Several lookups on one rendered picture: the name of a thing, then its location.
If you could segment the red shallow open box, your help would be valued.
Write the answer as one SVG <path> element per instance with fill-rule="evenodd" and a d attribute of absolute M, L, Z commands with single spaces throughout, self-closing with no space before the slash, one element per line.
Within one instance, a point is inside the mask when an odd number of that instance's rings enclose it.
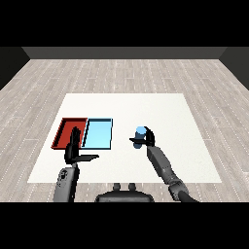
<path fill-rule="evenodd" d="M 80 130 L 79 147 L 82 147 L 87 121 L 87 118 L 63 118 L 54 137 L 52 149 L 65 150 L 67 144 L 70 142 L 70 136 L 75 126 Z"/>

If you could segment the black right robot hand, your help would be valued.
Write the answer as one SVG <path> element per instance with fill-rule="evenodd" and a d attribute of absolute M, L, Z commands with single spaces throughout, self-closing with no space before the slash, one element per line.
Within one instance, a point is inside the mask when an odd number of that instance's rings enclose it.
<path fill-rule="evenodd" d="M 154 133 L 146 126 L 144 126 L 146 128 L 146 136 L 143 140 L 140 140 L 139 143 L 143 146 L 154 146 L 155 145 L 155 135 Z M 137 140 L 135 139 L 135 135 L 133 138 L 130 138 L 130 141 L 132 143 L 137 142 Z"/>

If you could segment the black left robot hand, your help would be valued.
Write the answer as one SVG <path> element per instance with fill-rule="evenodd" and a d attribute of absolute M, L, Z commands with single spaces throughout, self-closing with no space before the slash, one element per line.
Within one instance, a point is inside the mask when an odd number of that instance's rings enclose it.
<path fill-rule="evenodd" d="M 74 126 L 70 135 L 70 142 L 66 145 L 64 160 L 66 164 L 73 164 L 80 161 L 91 161 L 98 158 L 98 155 L 79 155 L 81 131 Z"/>

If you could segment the light blue shallow open box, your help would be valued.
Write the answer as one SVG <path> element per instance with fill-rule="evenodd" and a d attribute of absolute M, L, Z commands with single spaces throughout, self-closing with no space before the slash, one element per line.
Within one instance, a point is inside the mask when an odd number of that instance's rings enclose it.
<path fill-rule="evenodd" d="M 82 142 L 83 150 L 110 150 L 113 120 L 111 118 L 89 118 Z"/>

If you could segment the dark grey robot body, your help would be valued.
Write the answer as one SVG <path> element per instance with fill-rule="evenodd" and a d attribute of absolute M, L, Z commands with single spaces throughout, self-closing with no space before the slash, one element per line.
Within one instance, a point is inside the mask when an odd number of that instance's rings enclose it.
<path fill-rule="evenodd" d="M 95 202 L 154 202 L 151 195 L 138 192 L 134 183 L 128 184 L 128 190 L 122 191 L 121 184 L 115 183 L 113 190 L 98 195 Z"/>

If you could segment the small blue can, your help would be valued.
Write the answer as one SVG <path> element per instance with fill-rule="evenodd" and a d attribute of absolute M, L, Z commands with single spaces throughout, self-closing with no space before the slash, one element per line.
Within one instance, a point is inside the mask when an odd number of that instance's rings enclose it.
<path fill-rule="evenodd" d="M 139 143 L 140 140 L 143 140 L 146 136 L 146 128 L 144 126 L 138 126 L 135 131 L 135 139 L 137 142 L 133 143 L 135 149 L 140 149 L 142 145 Z"/>

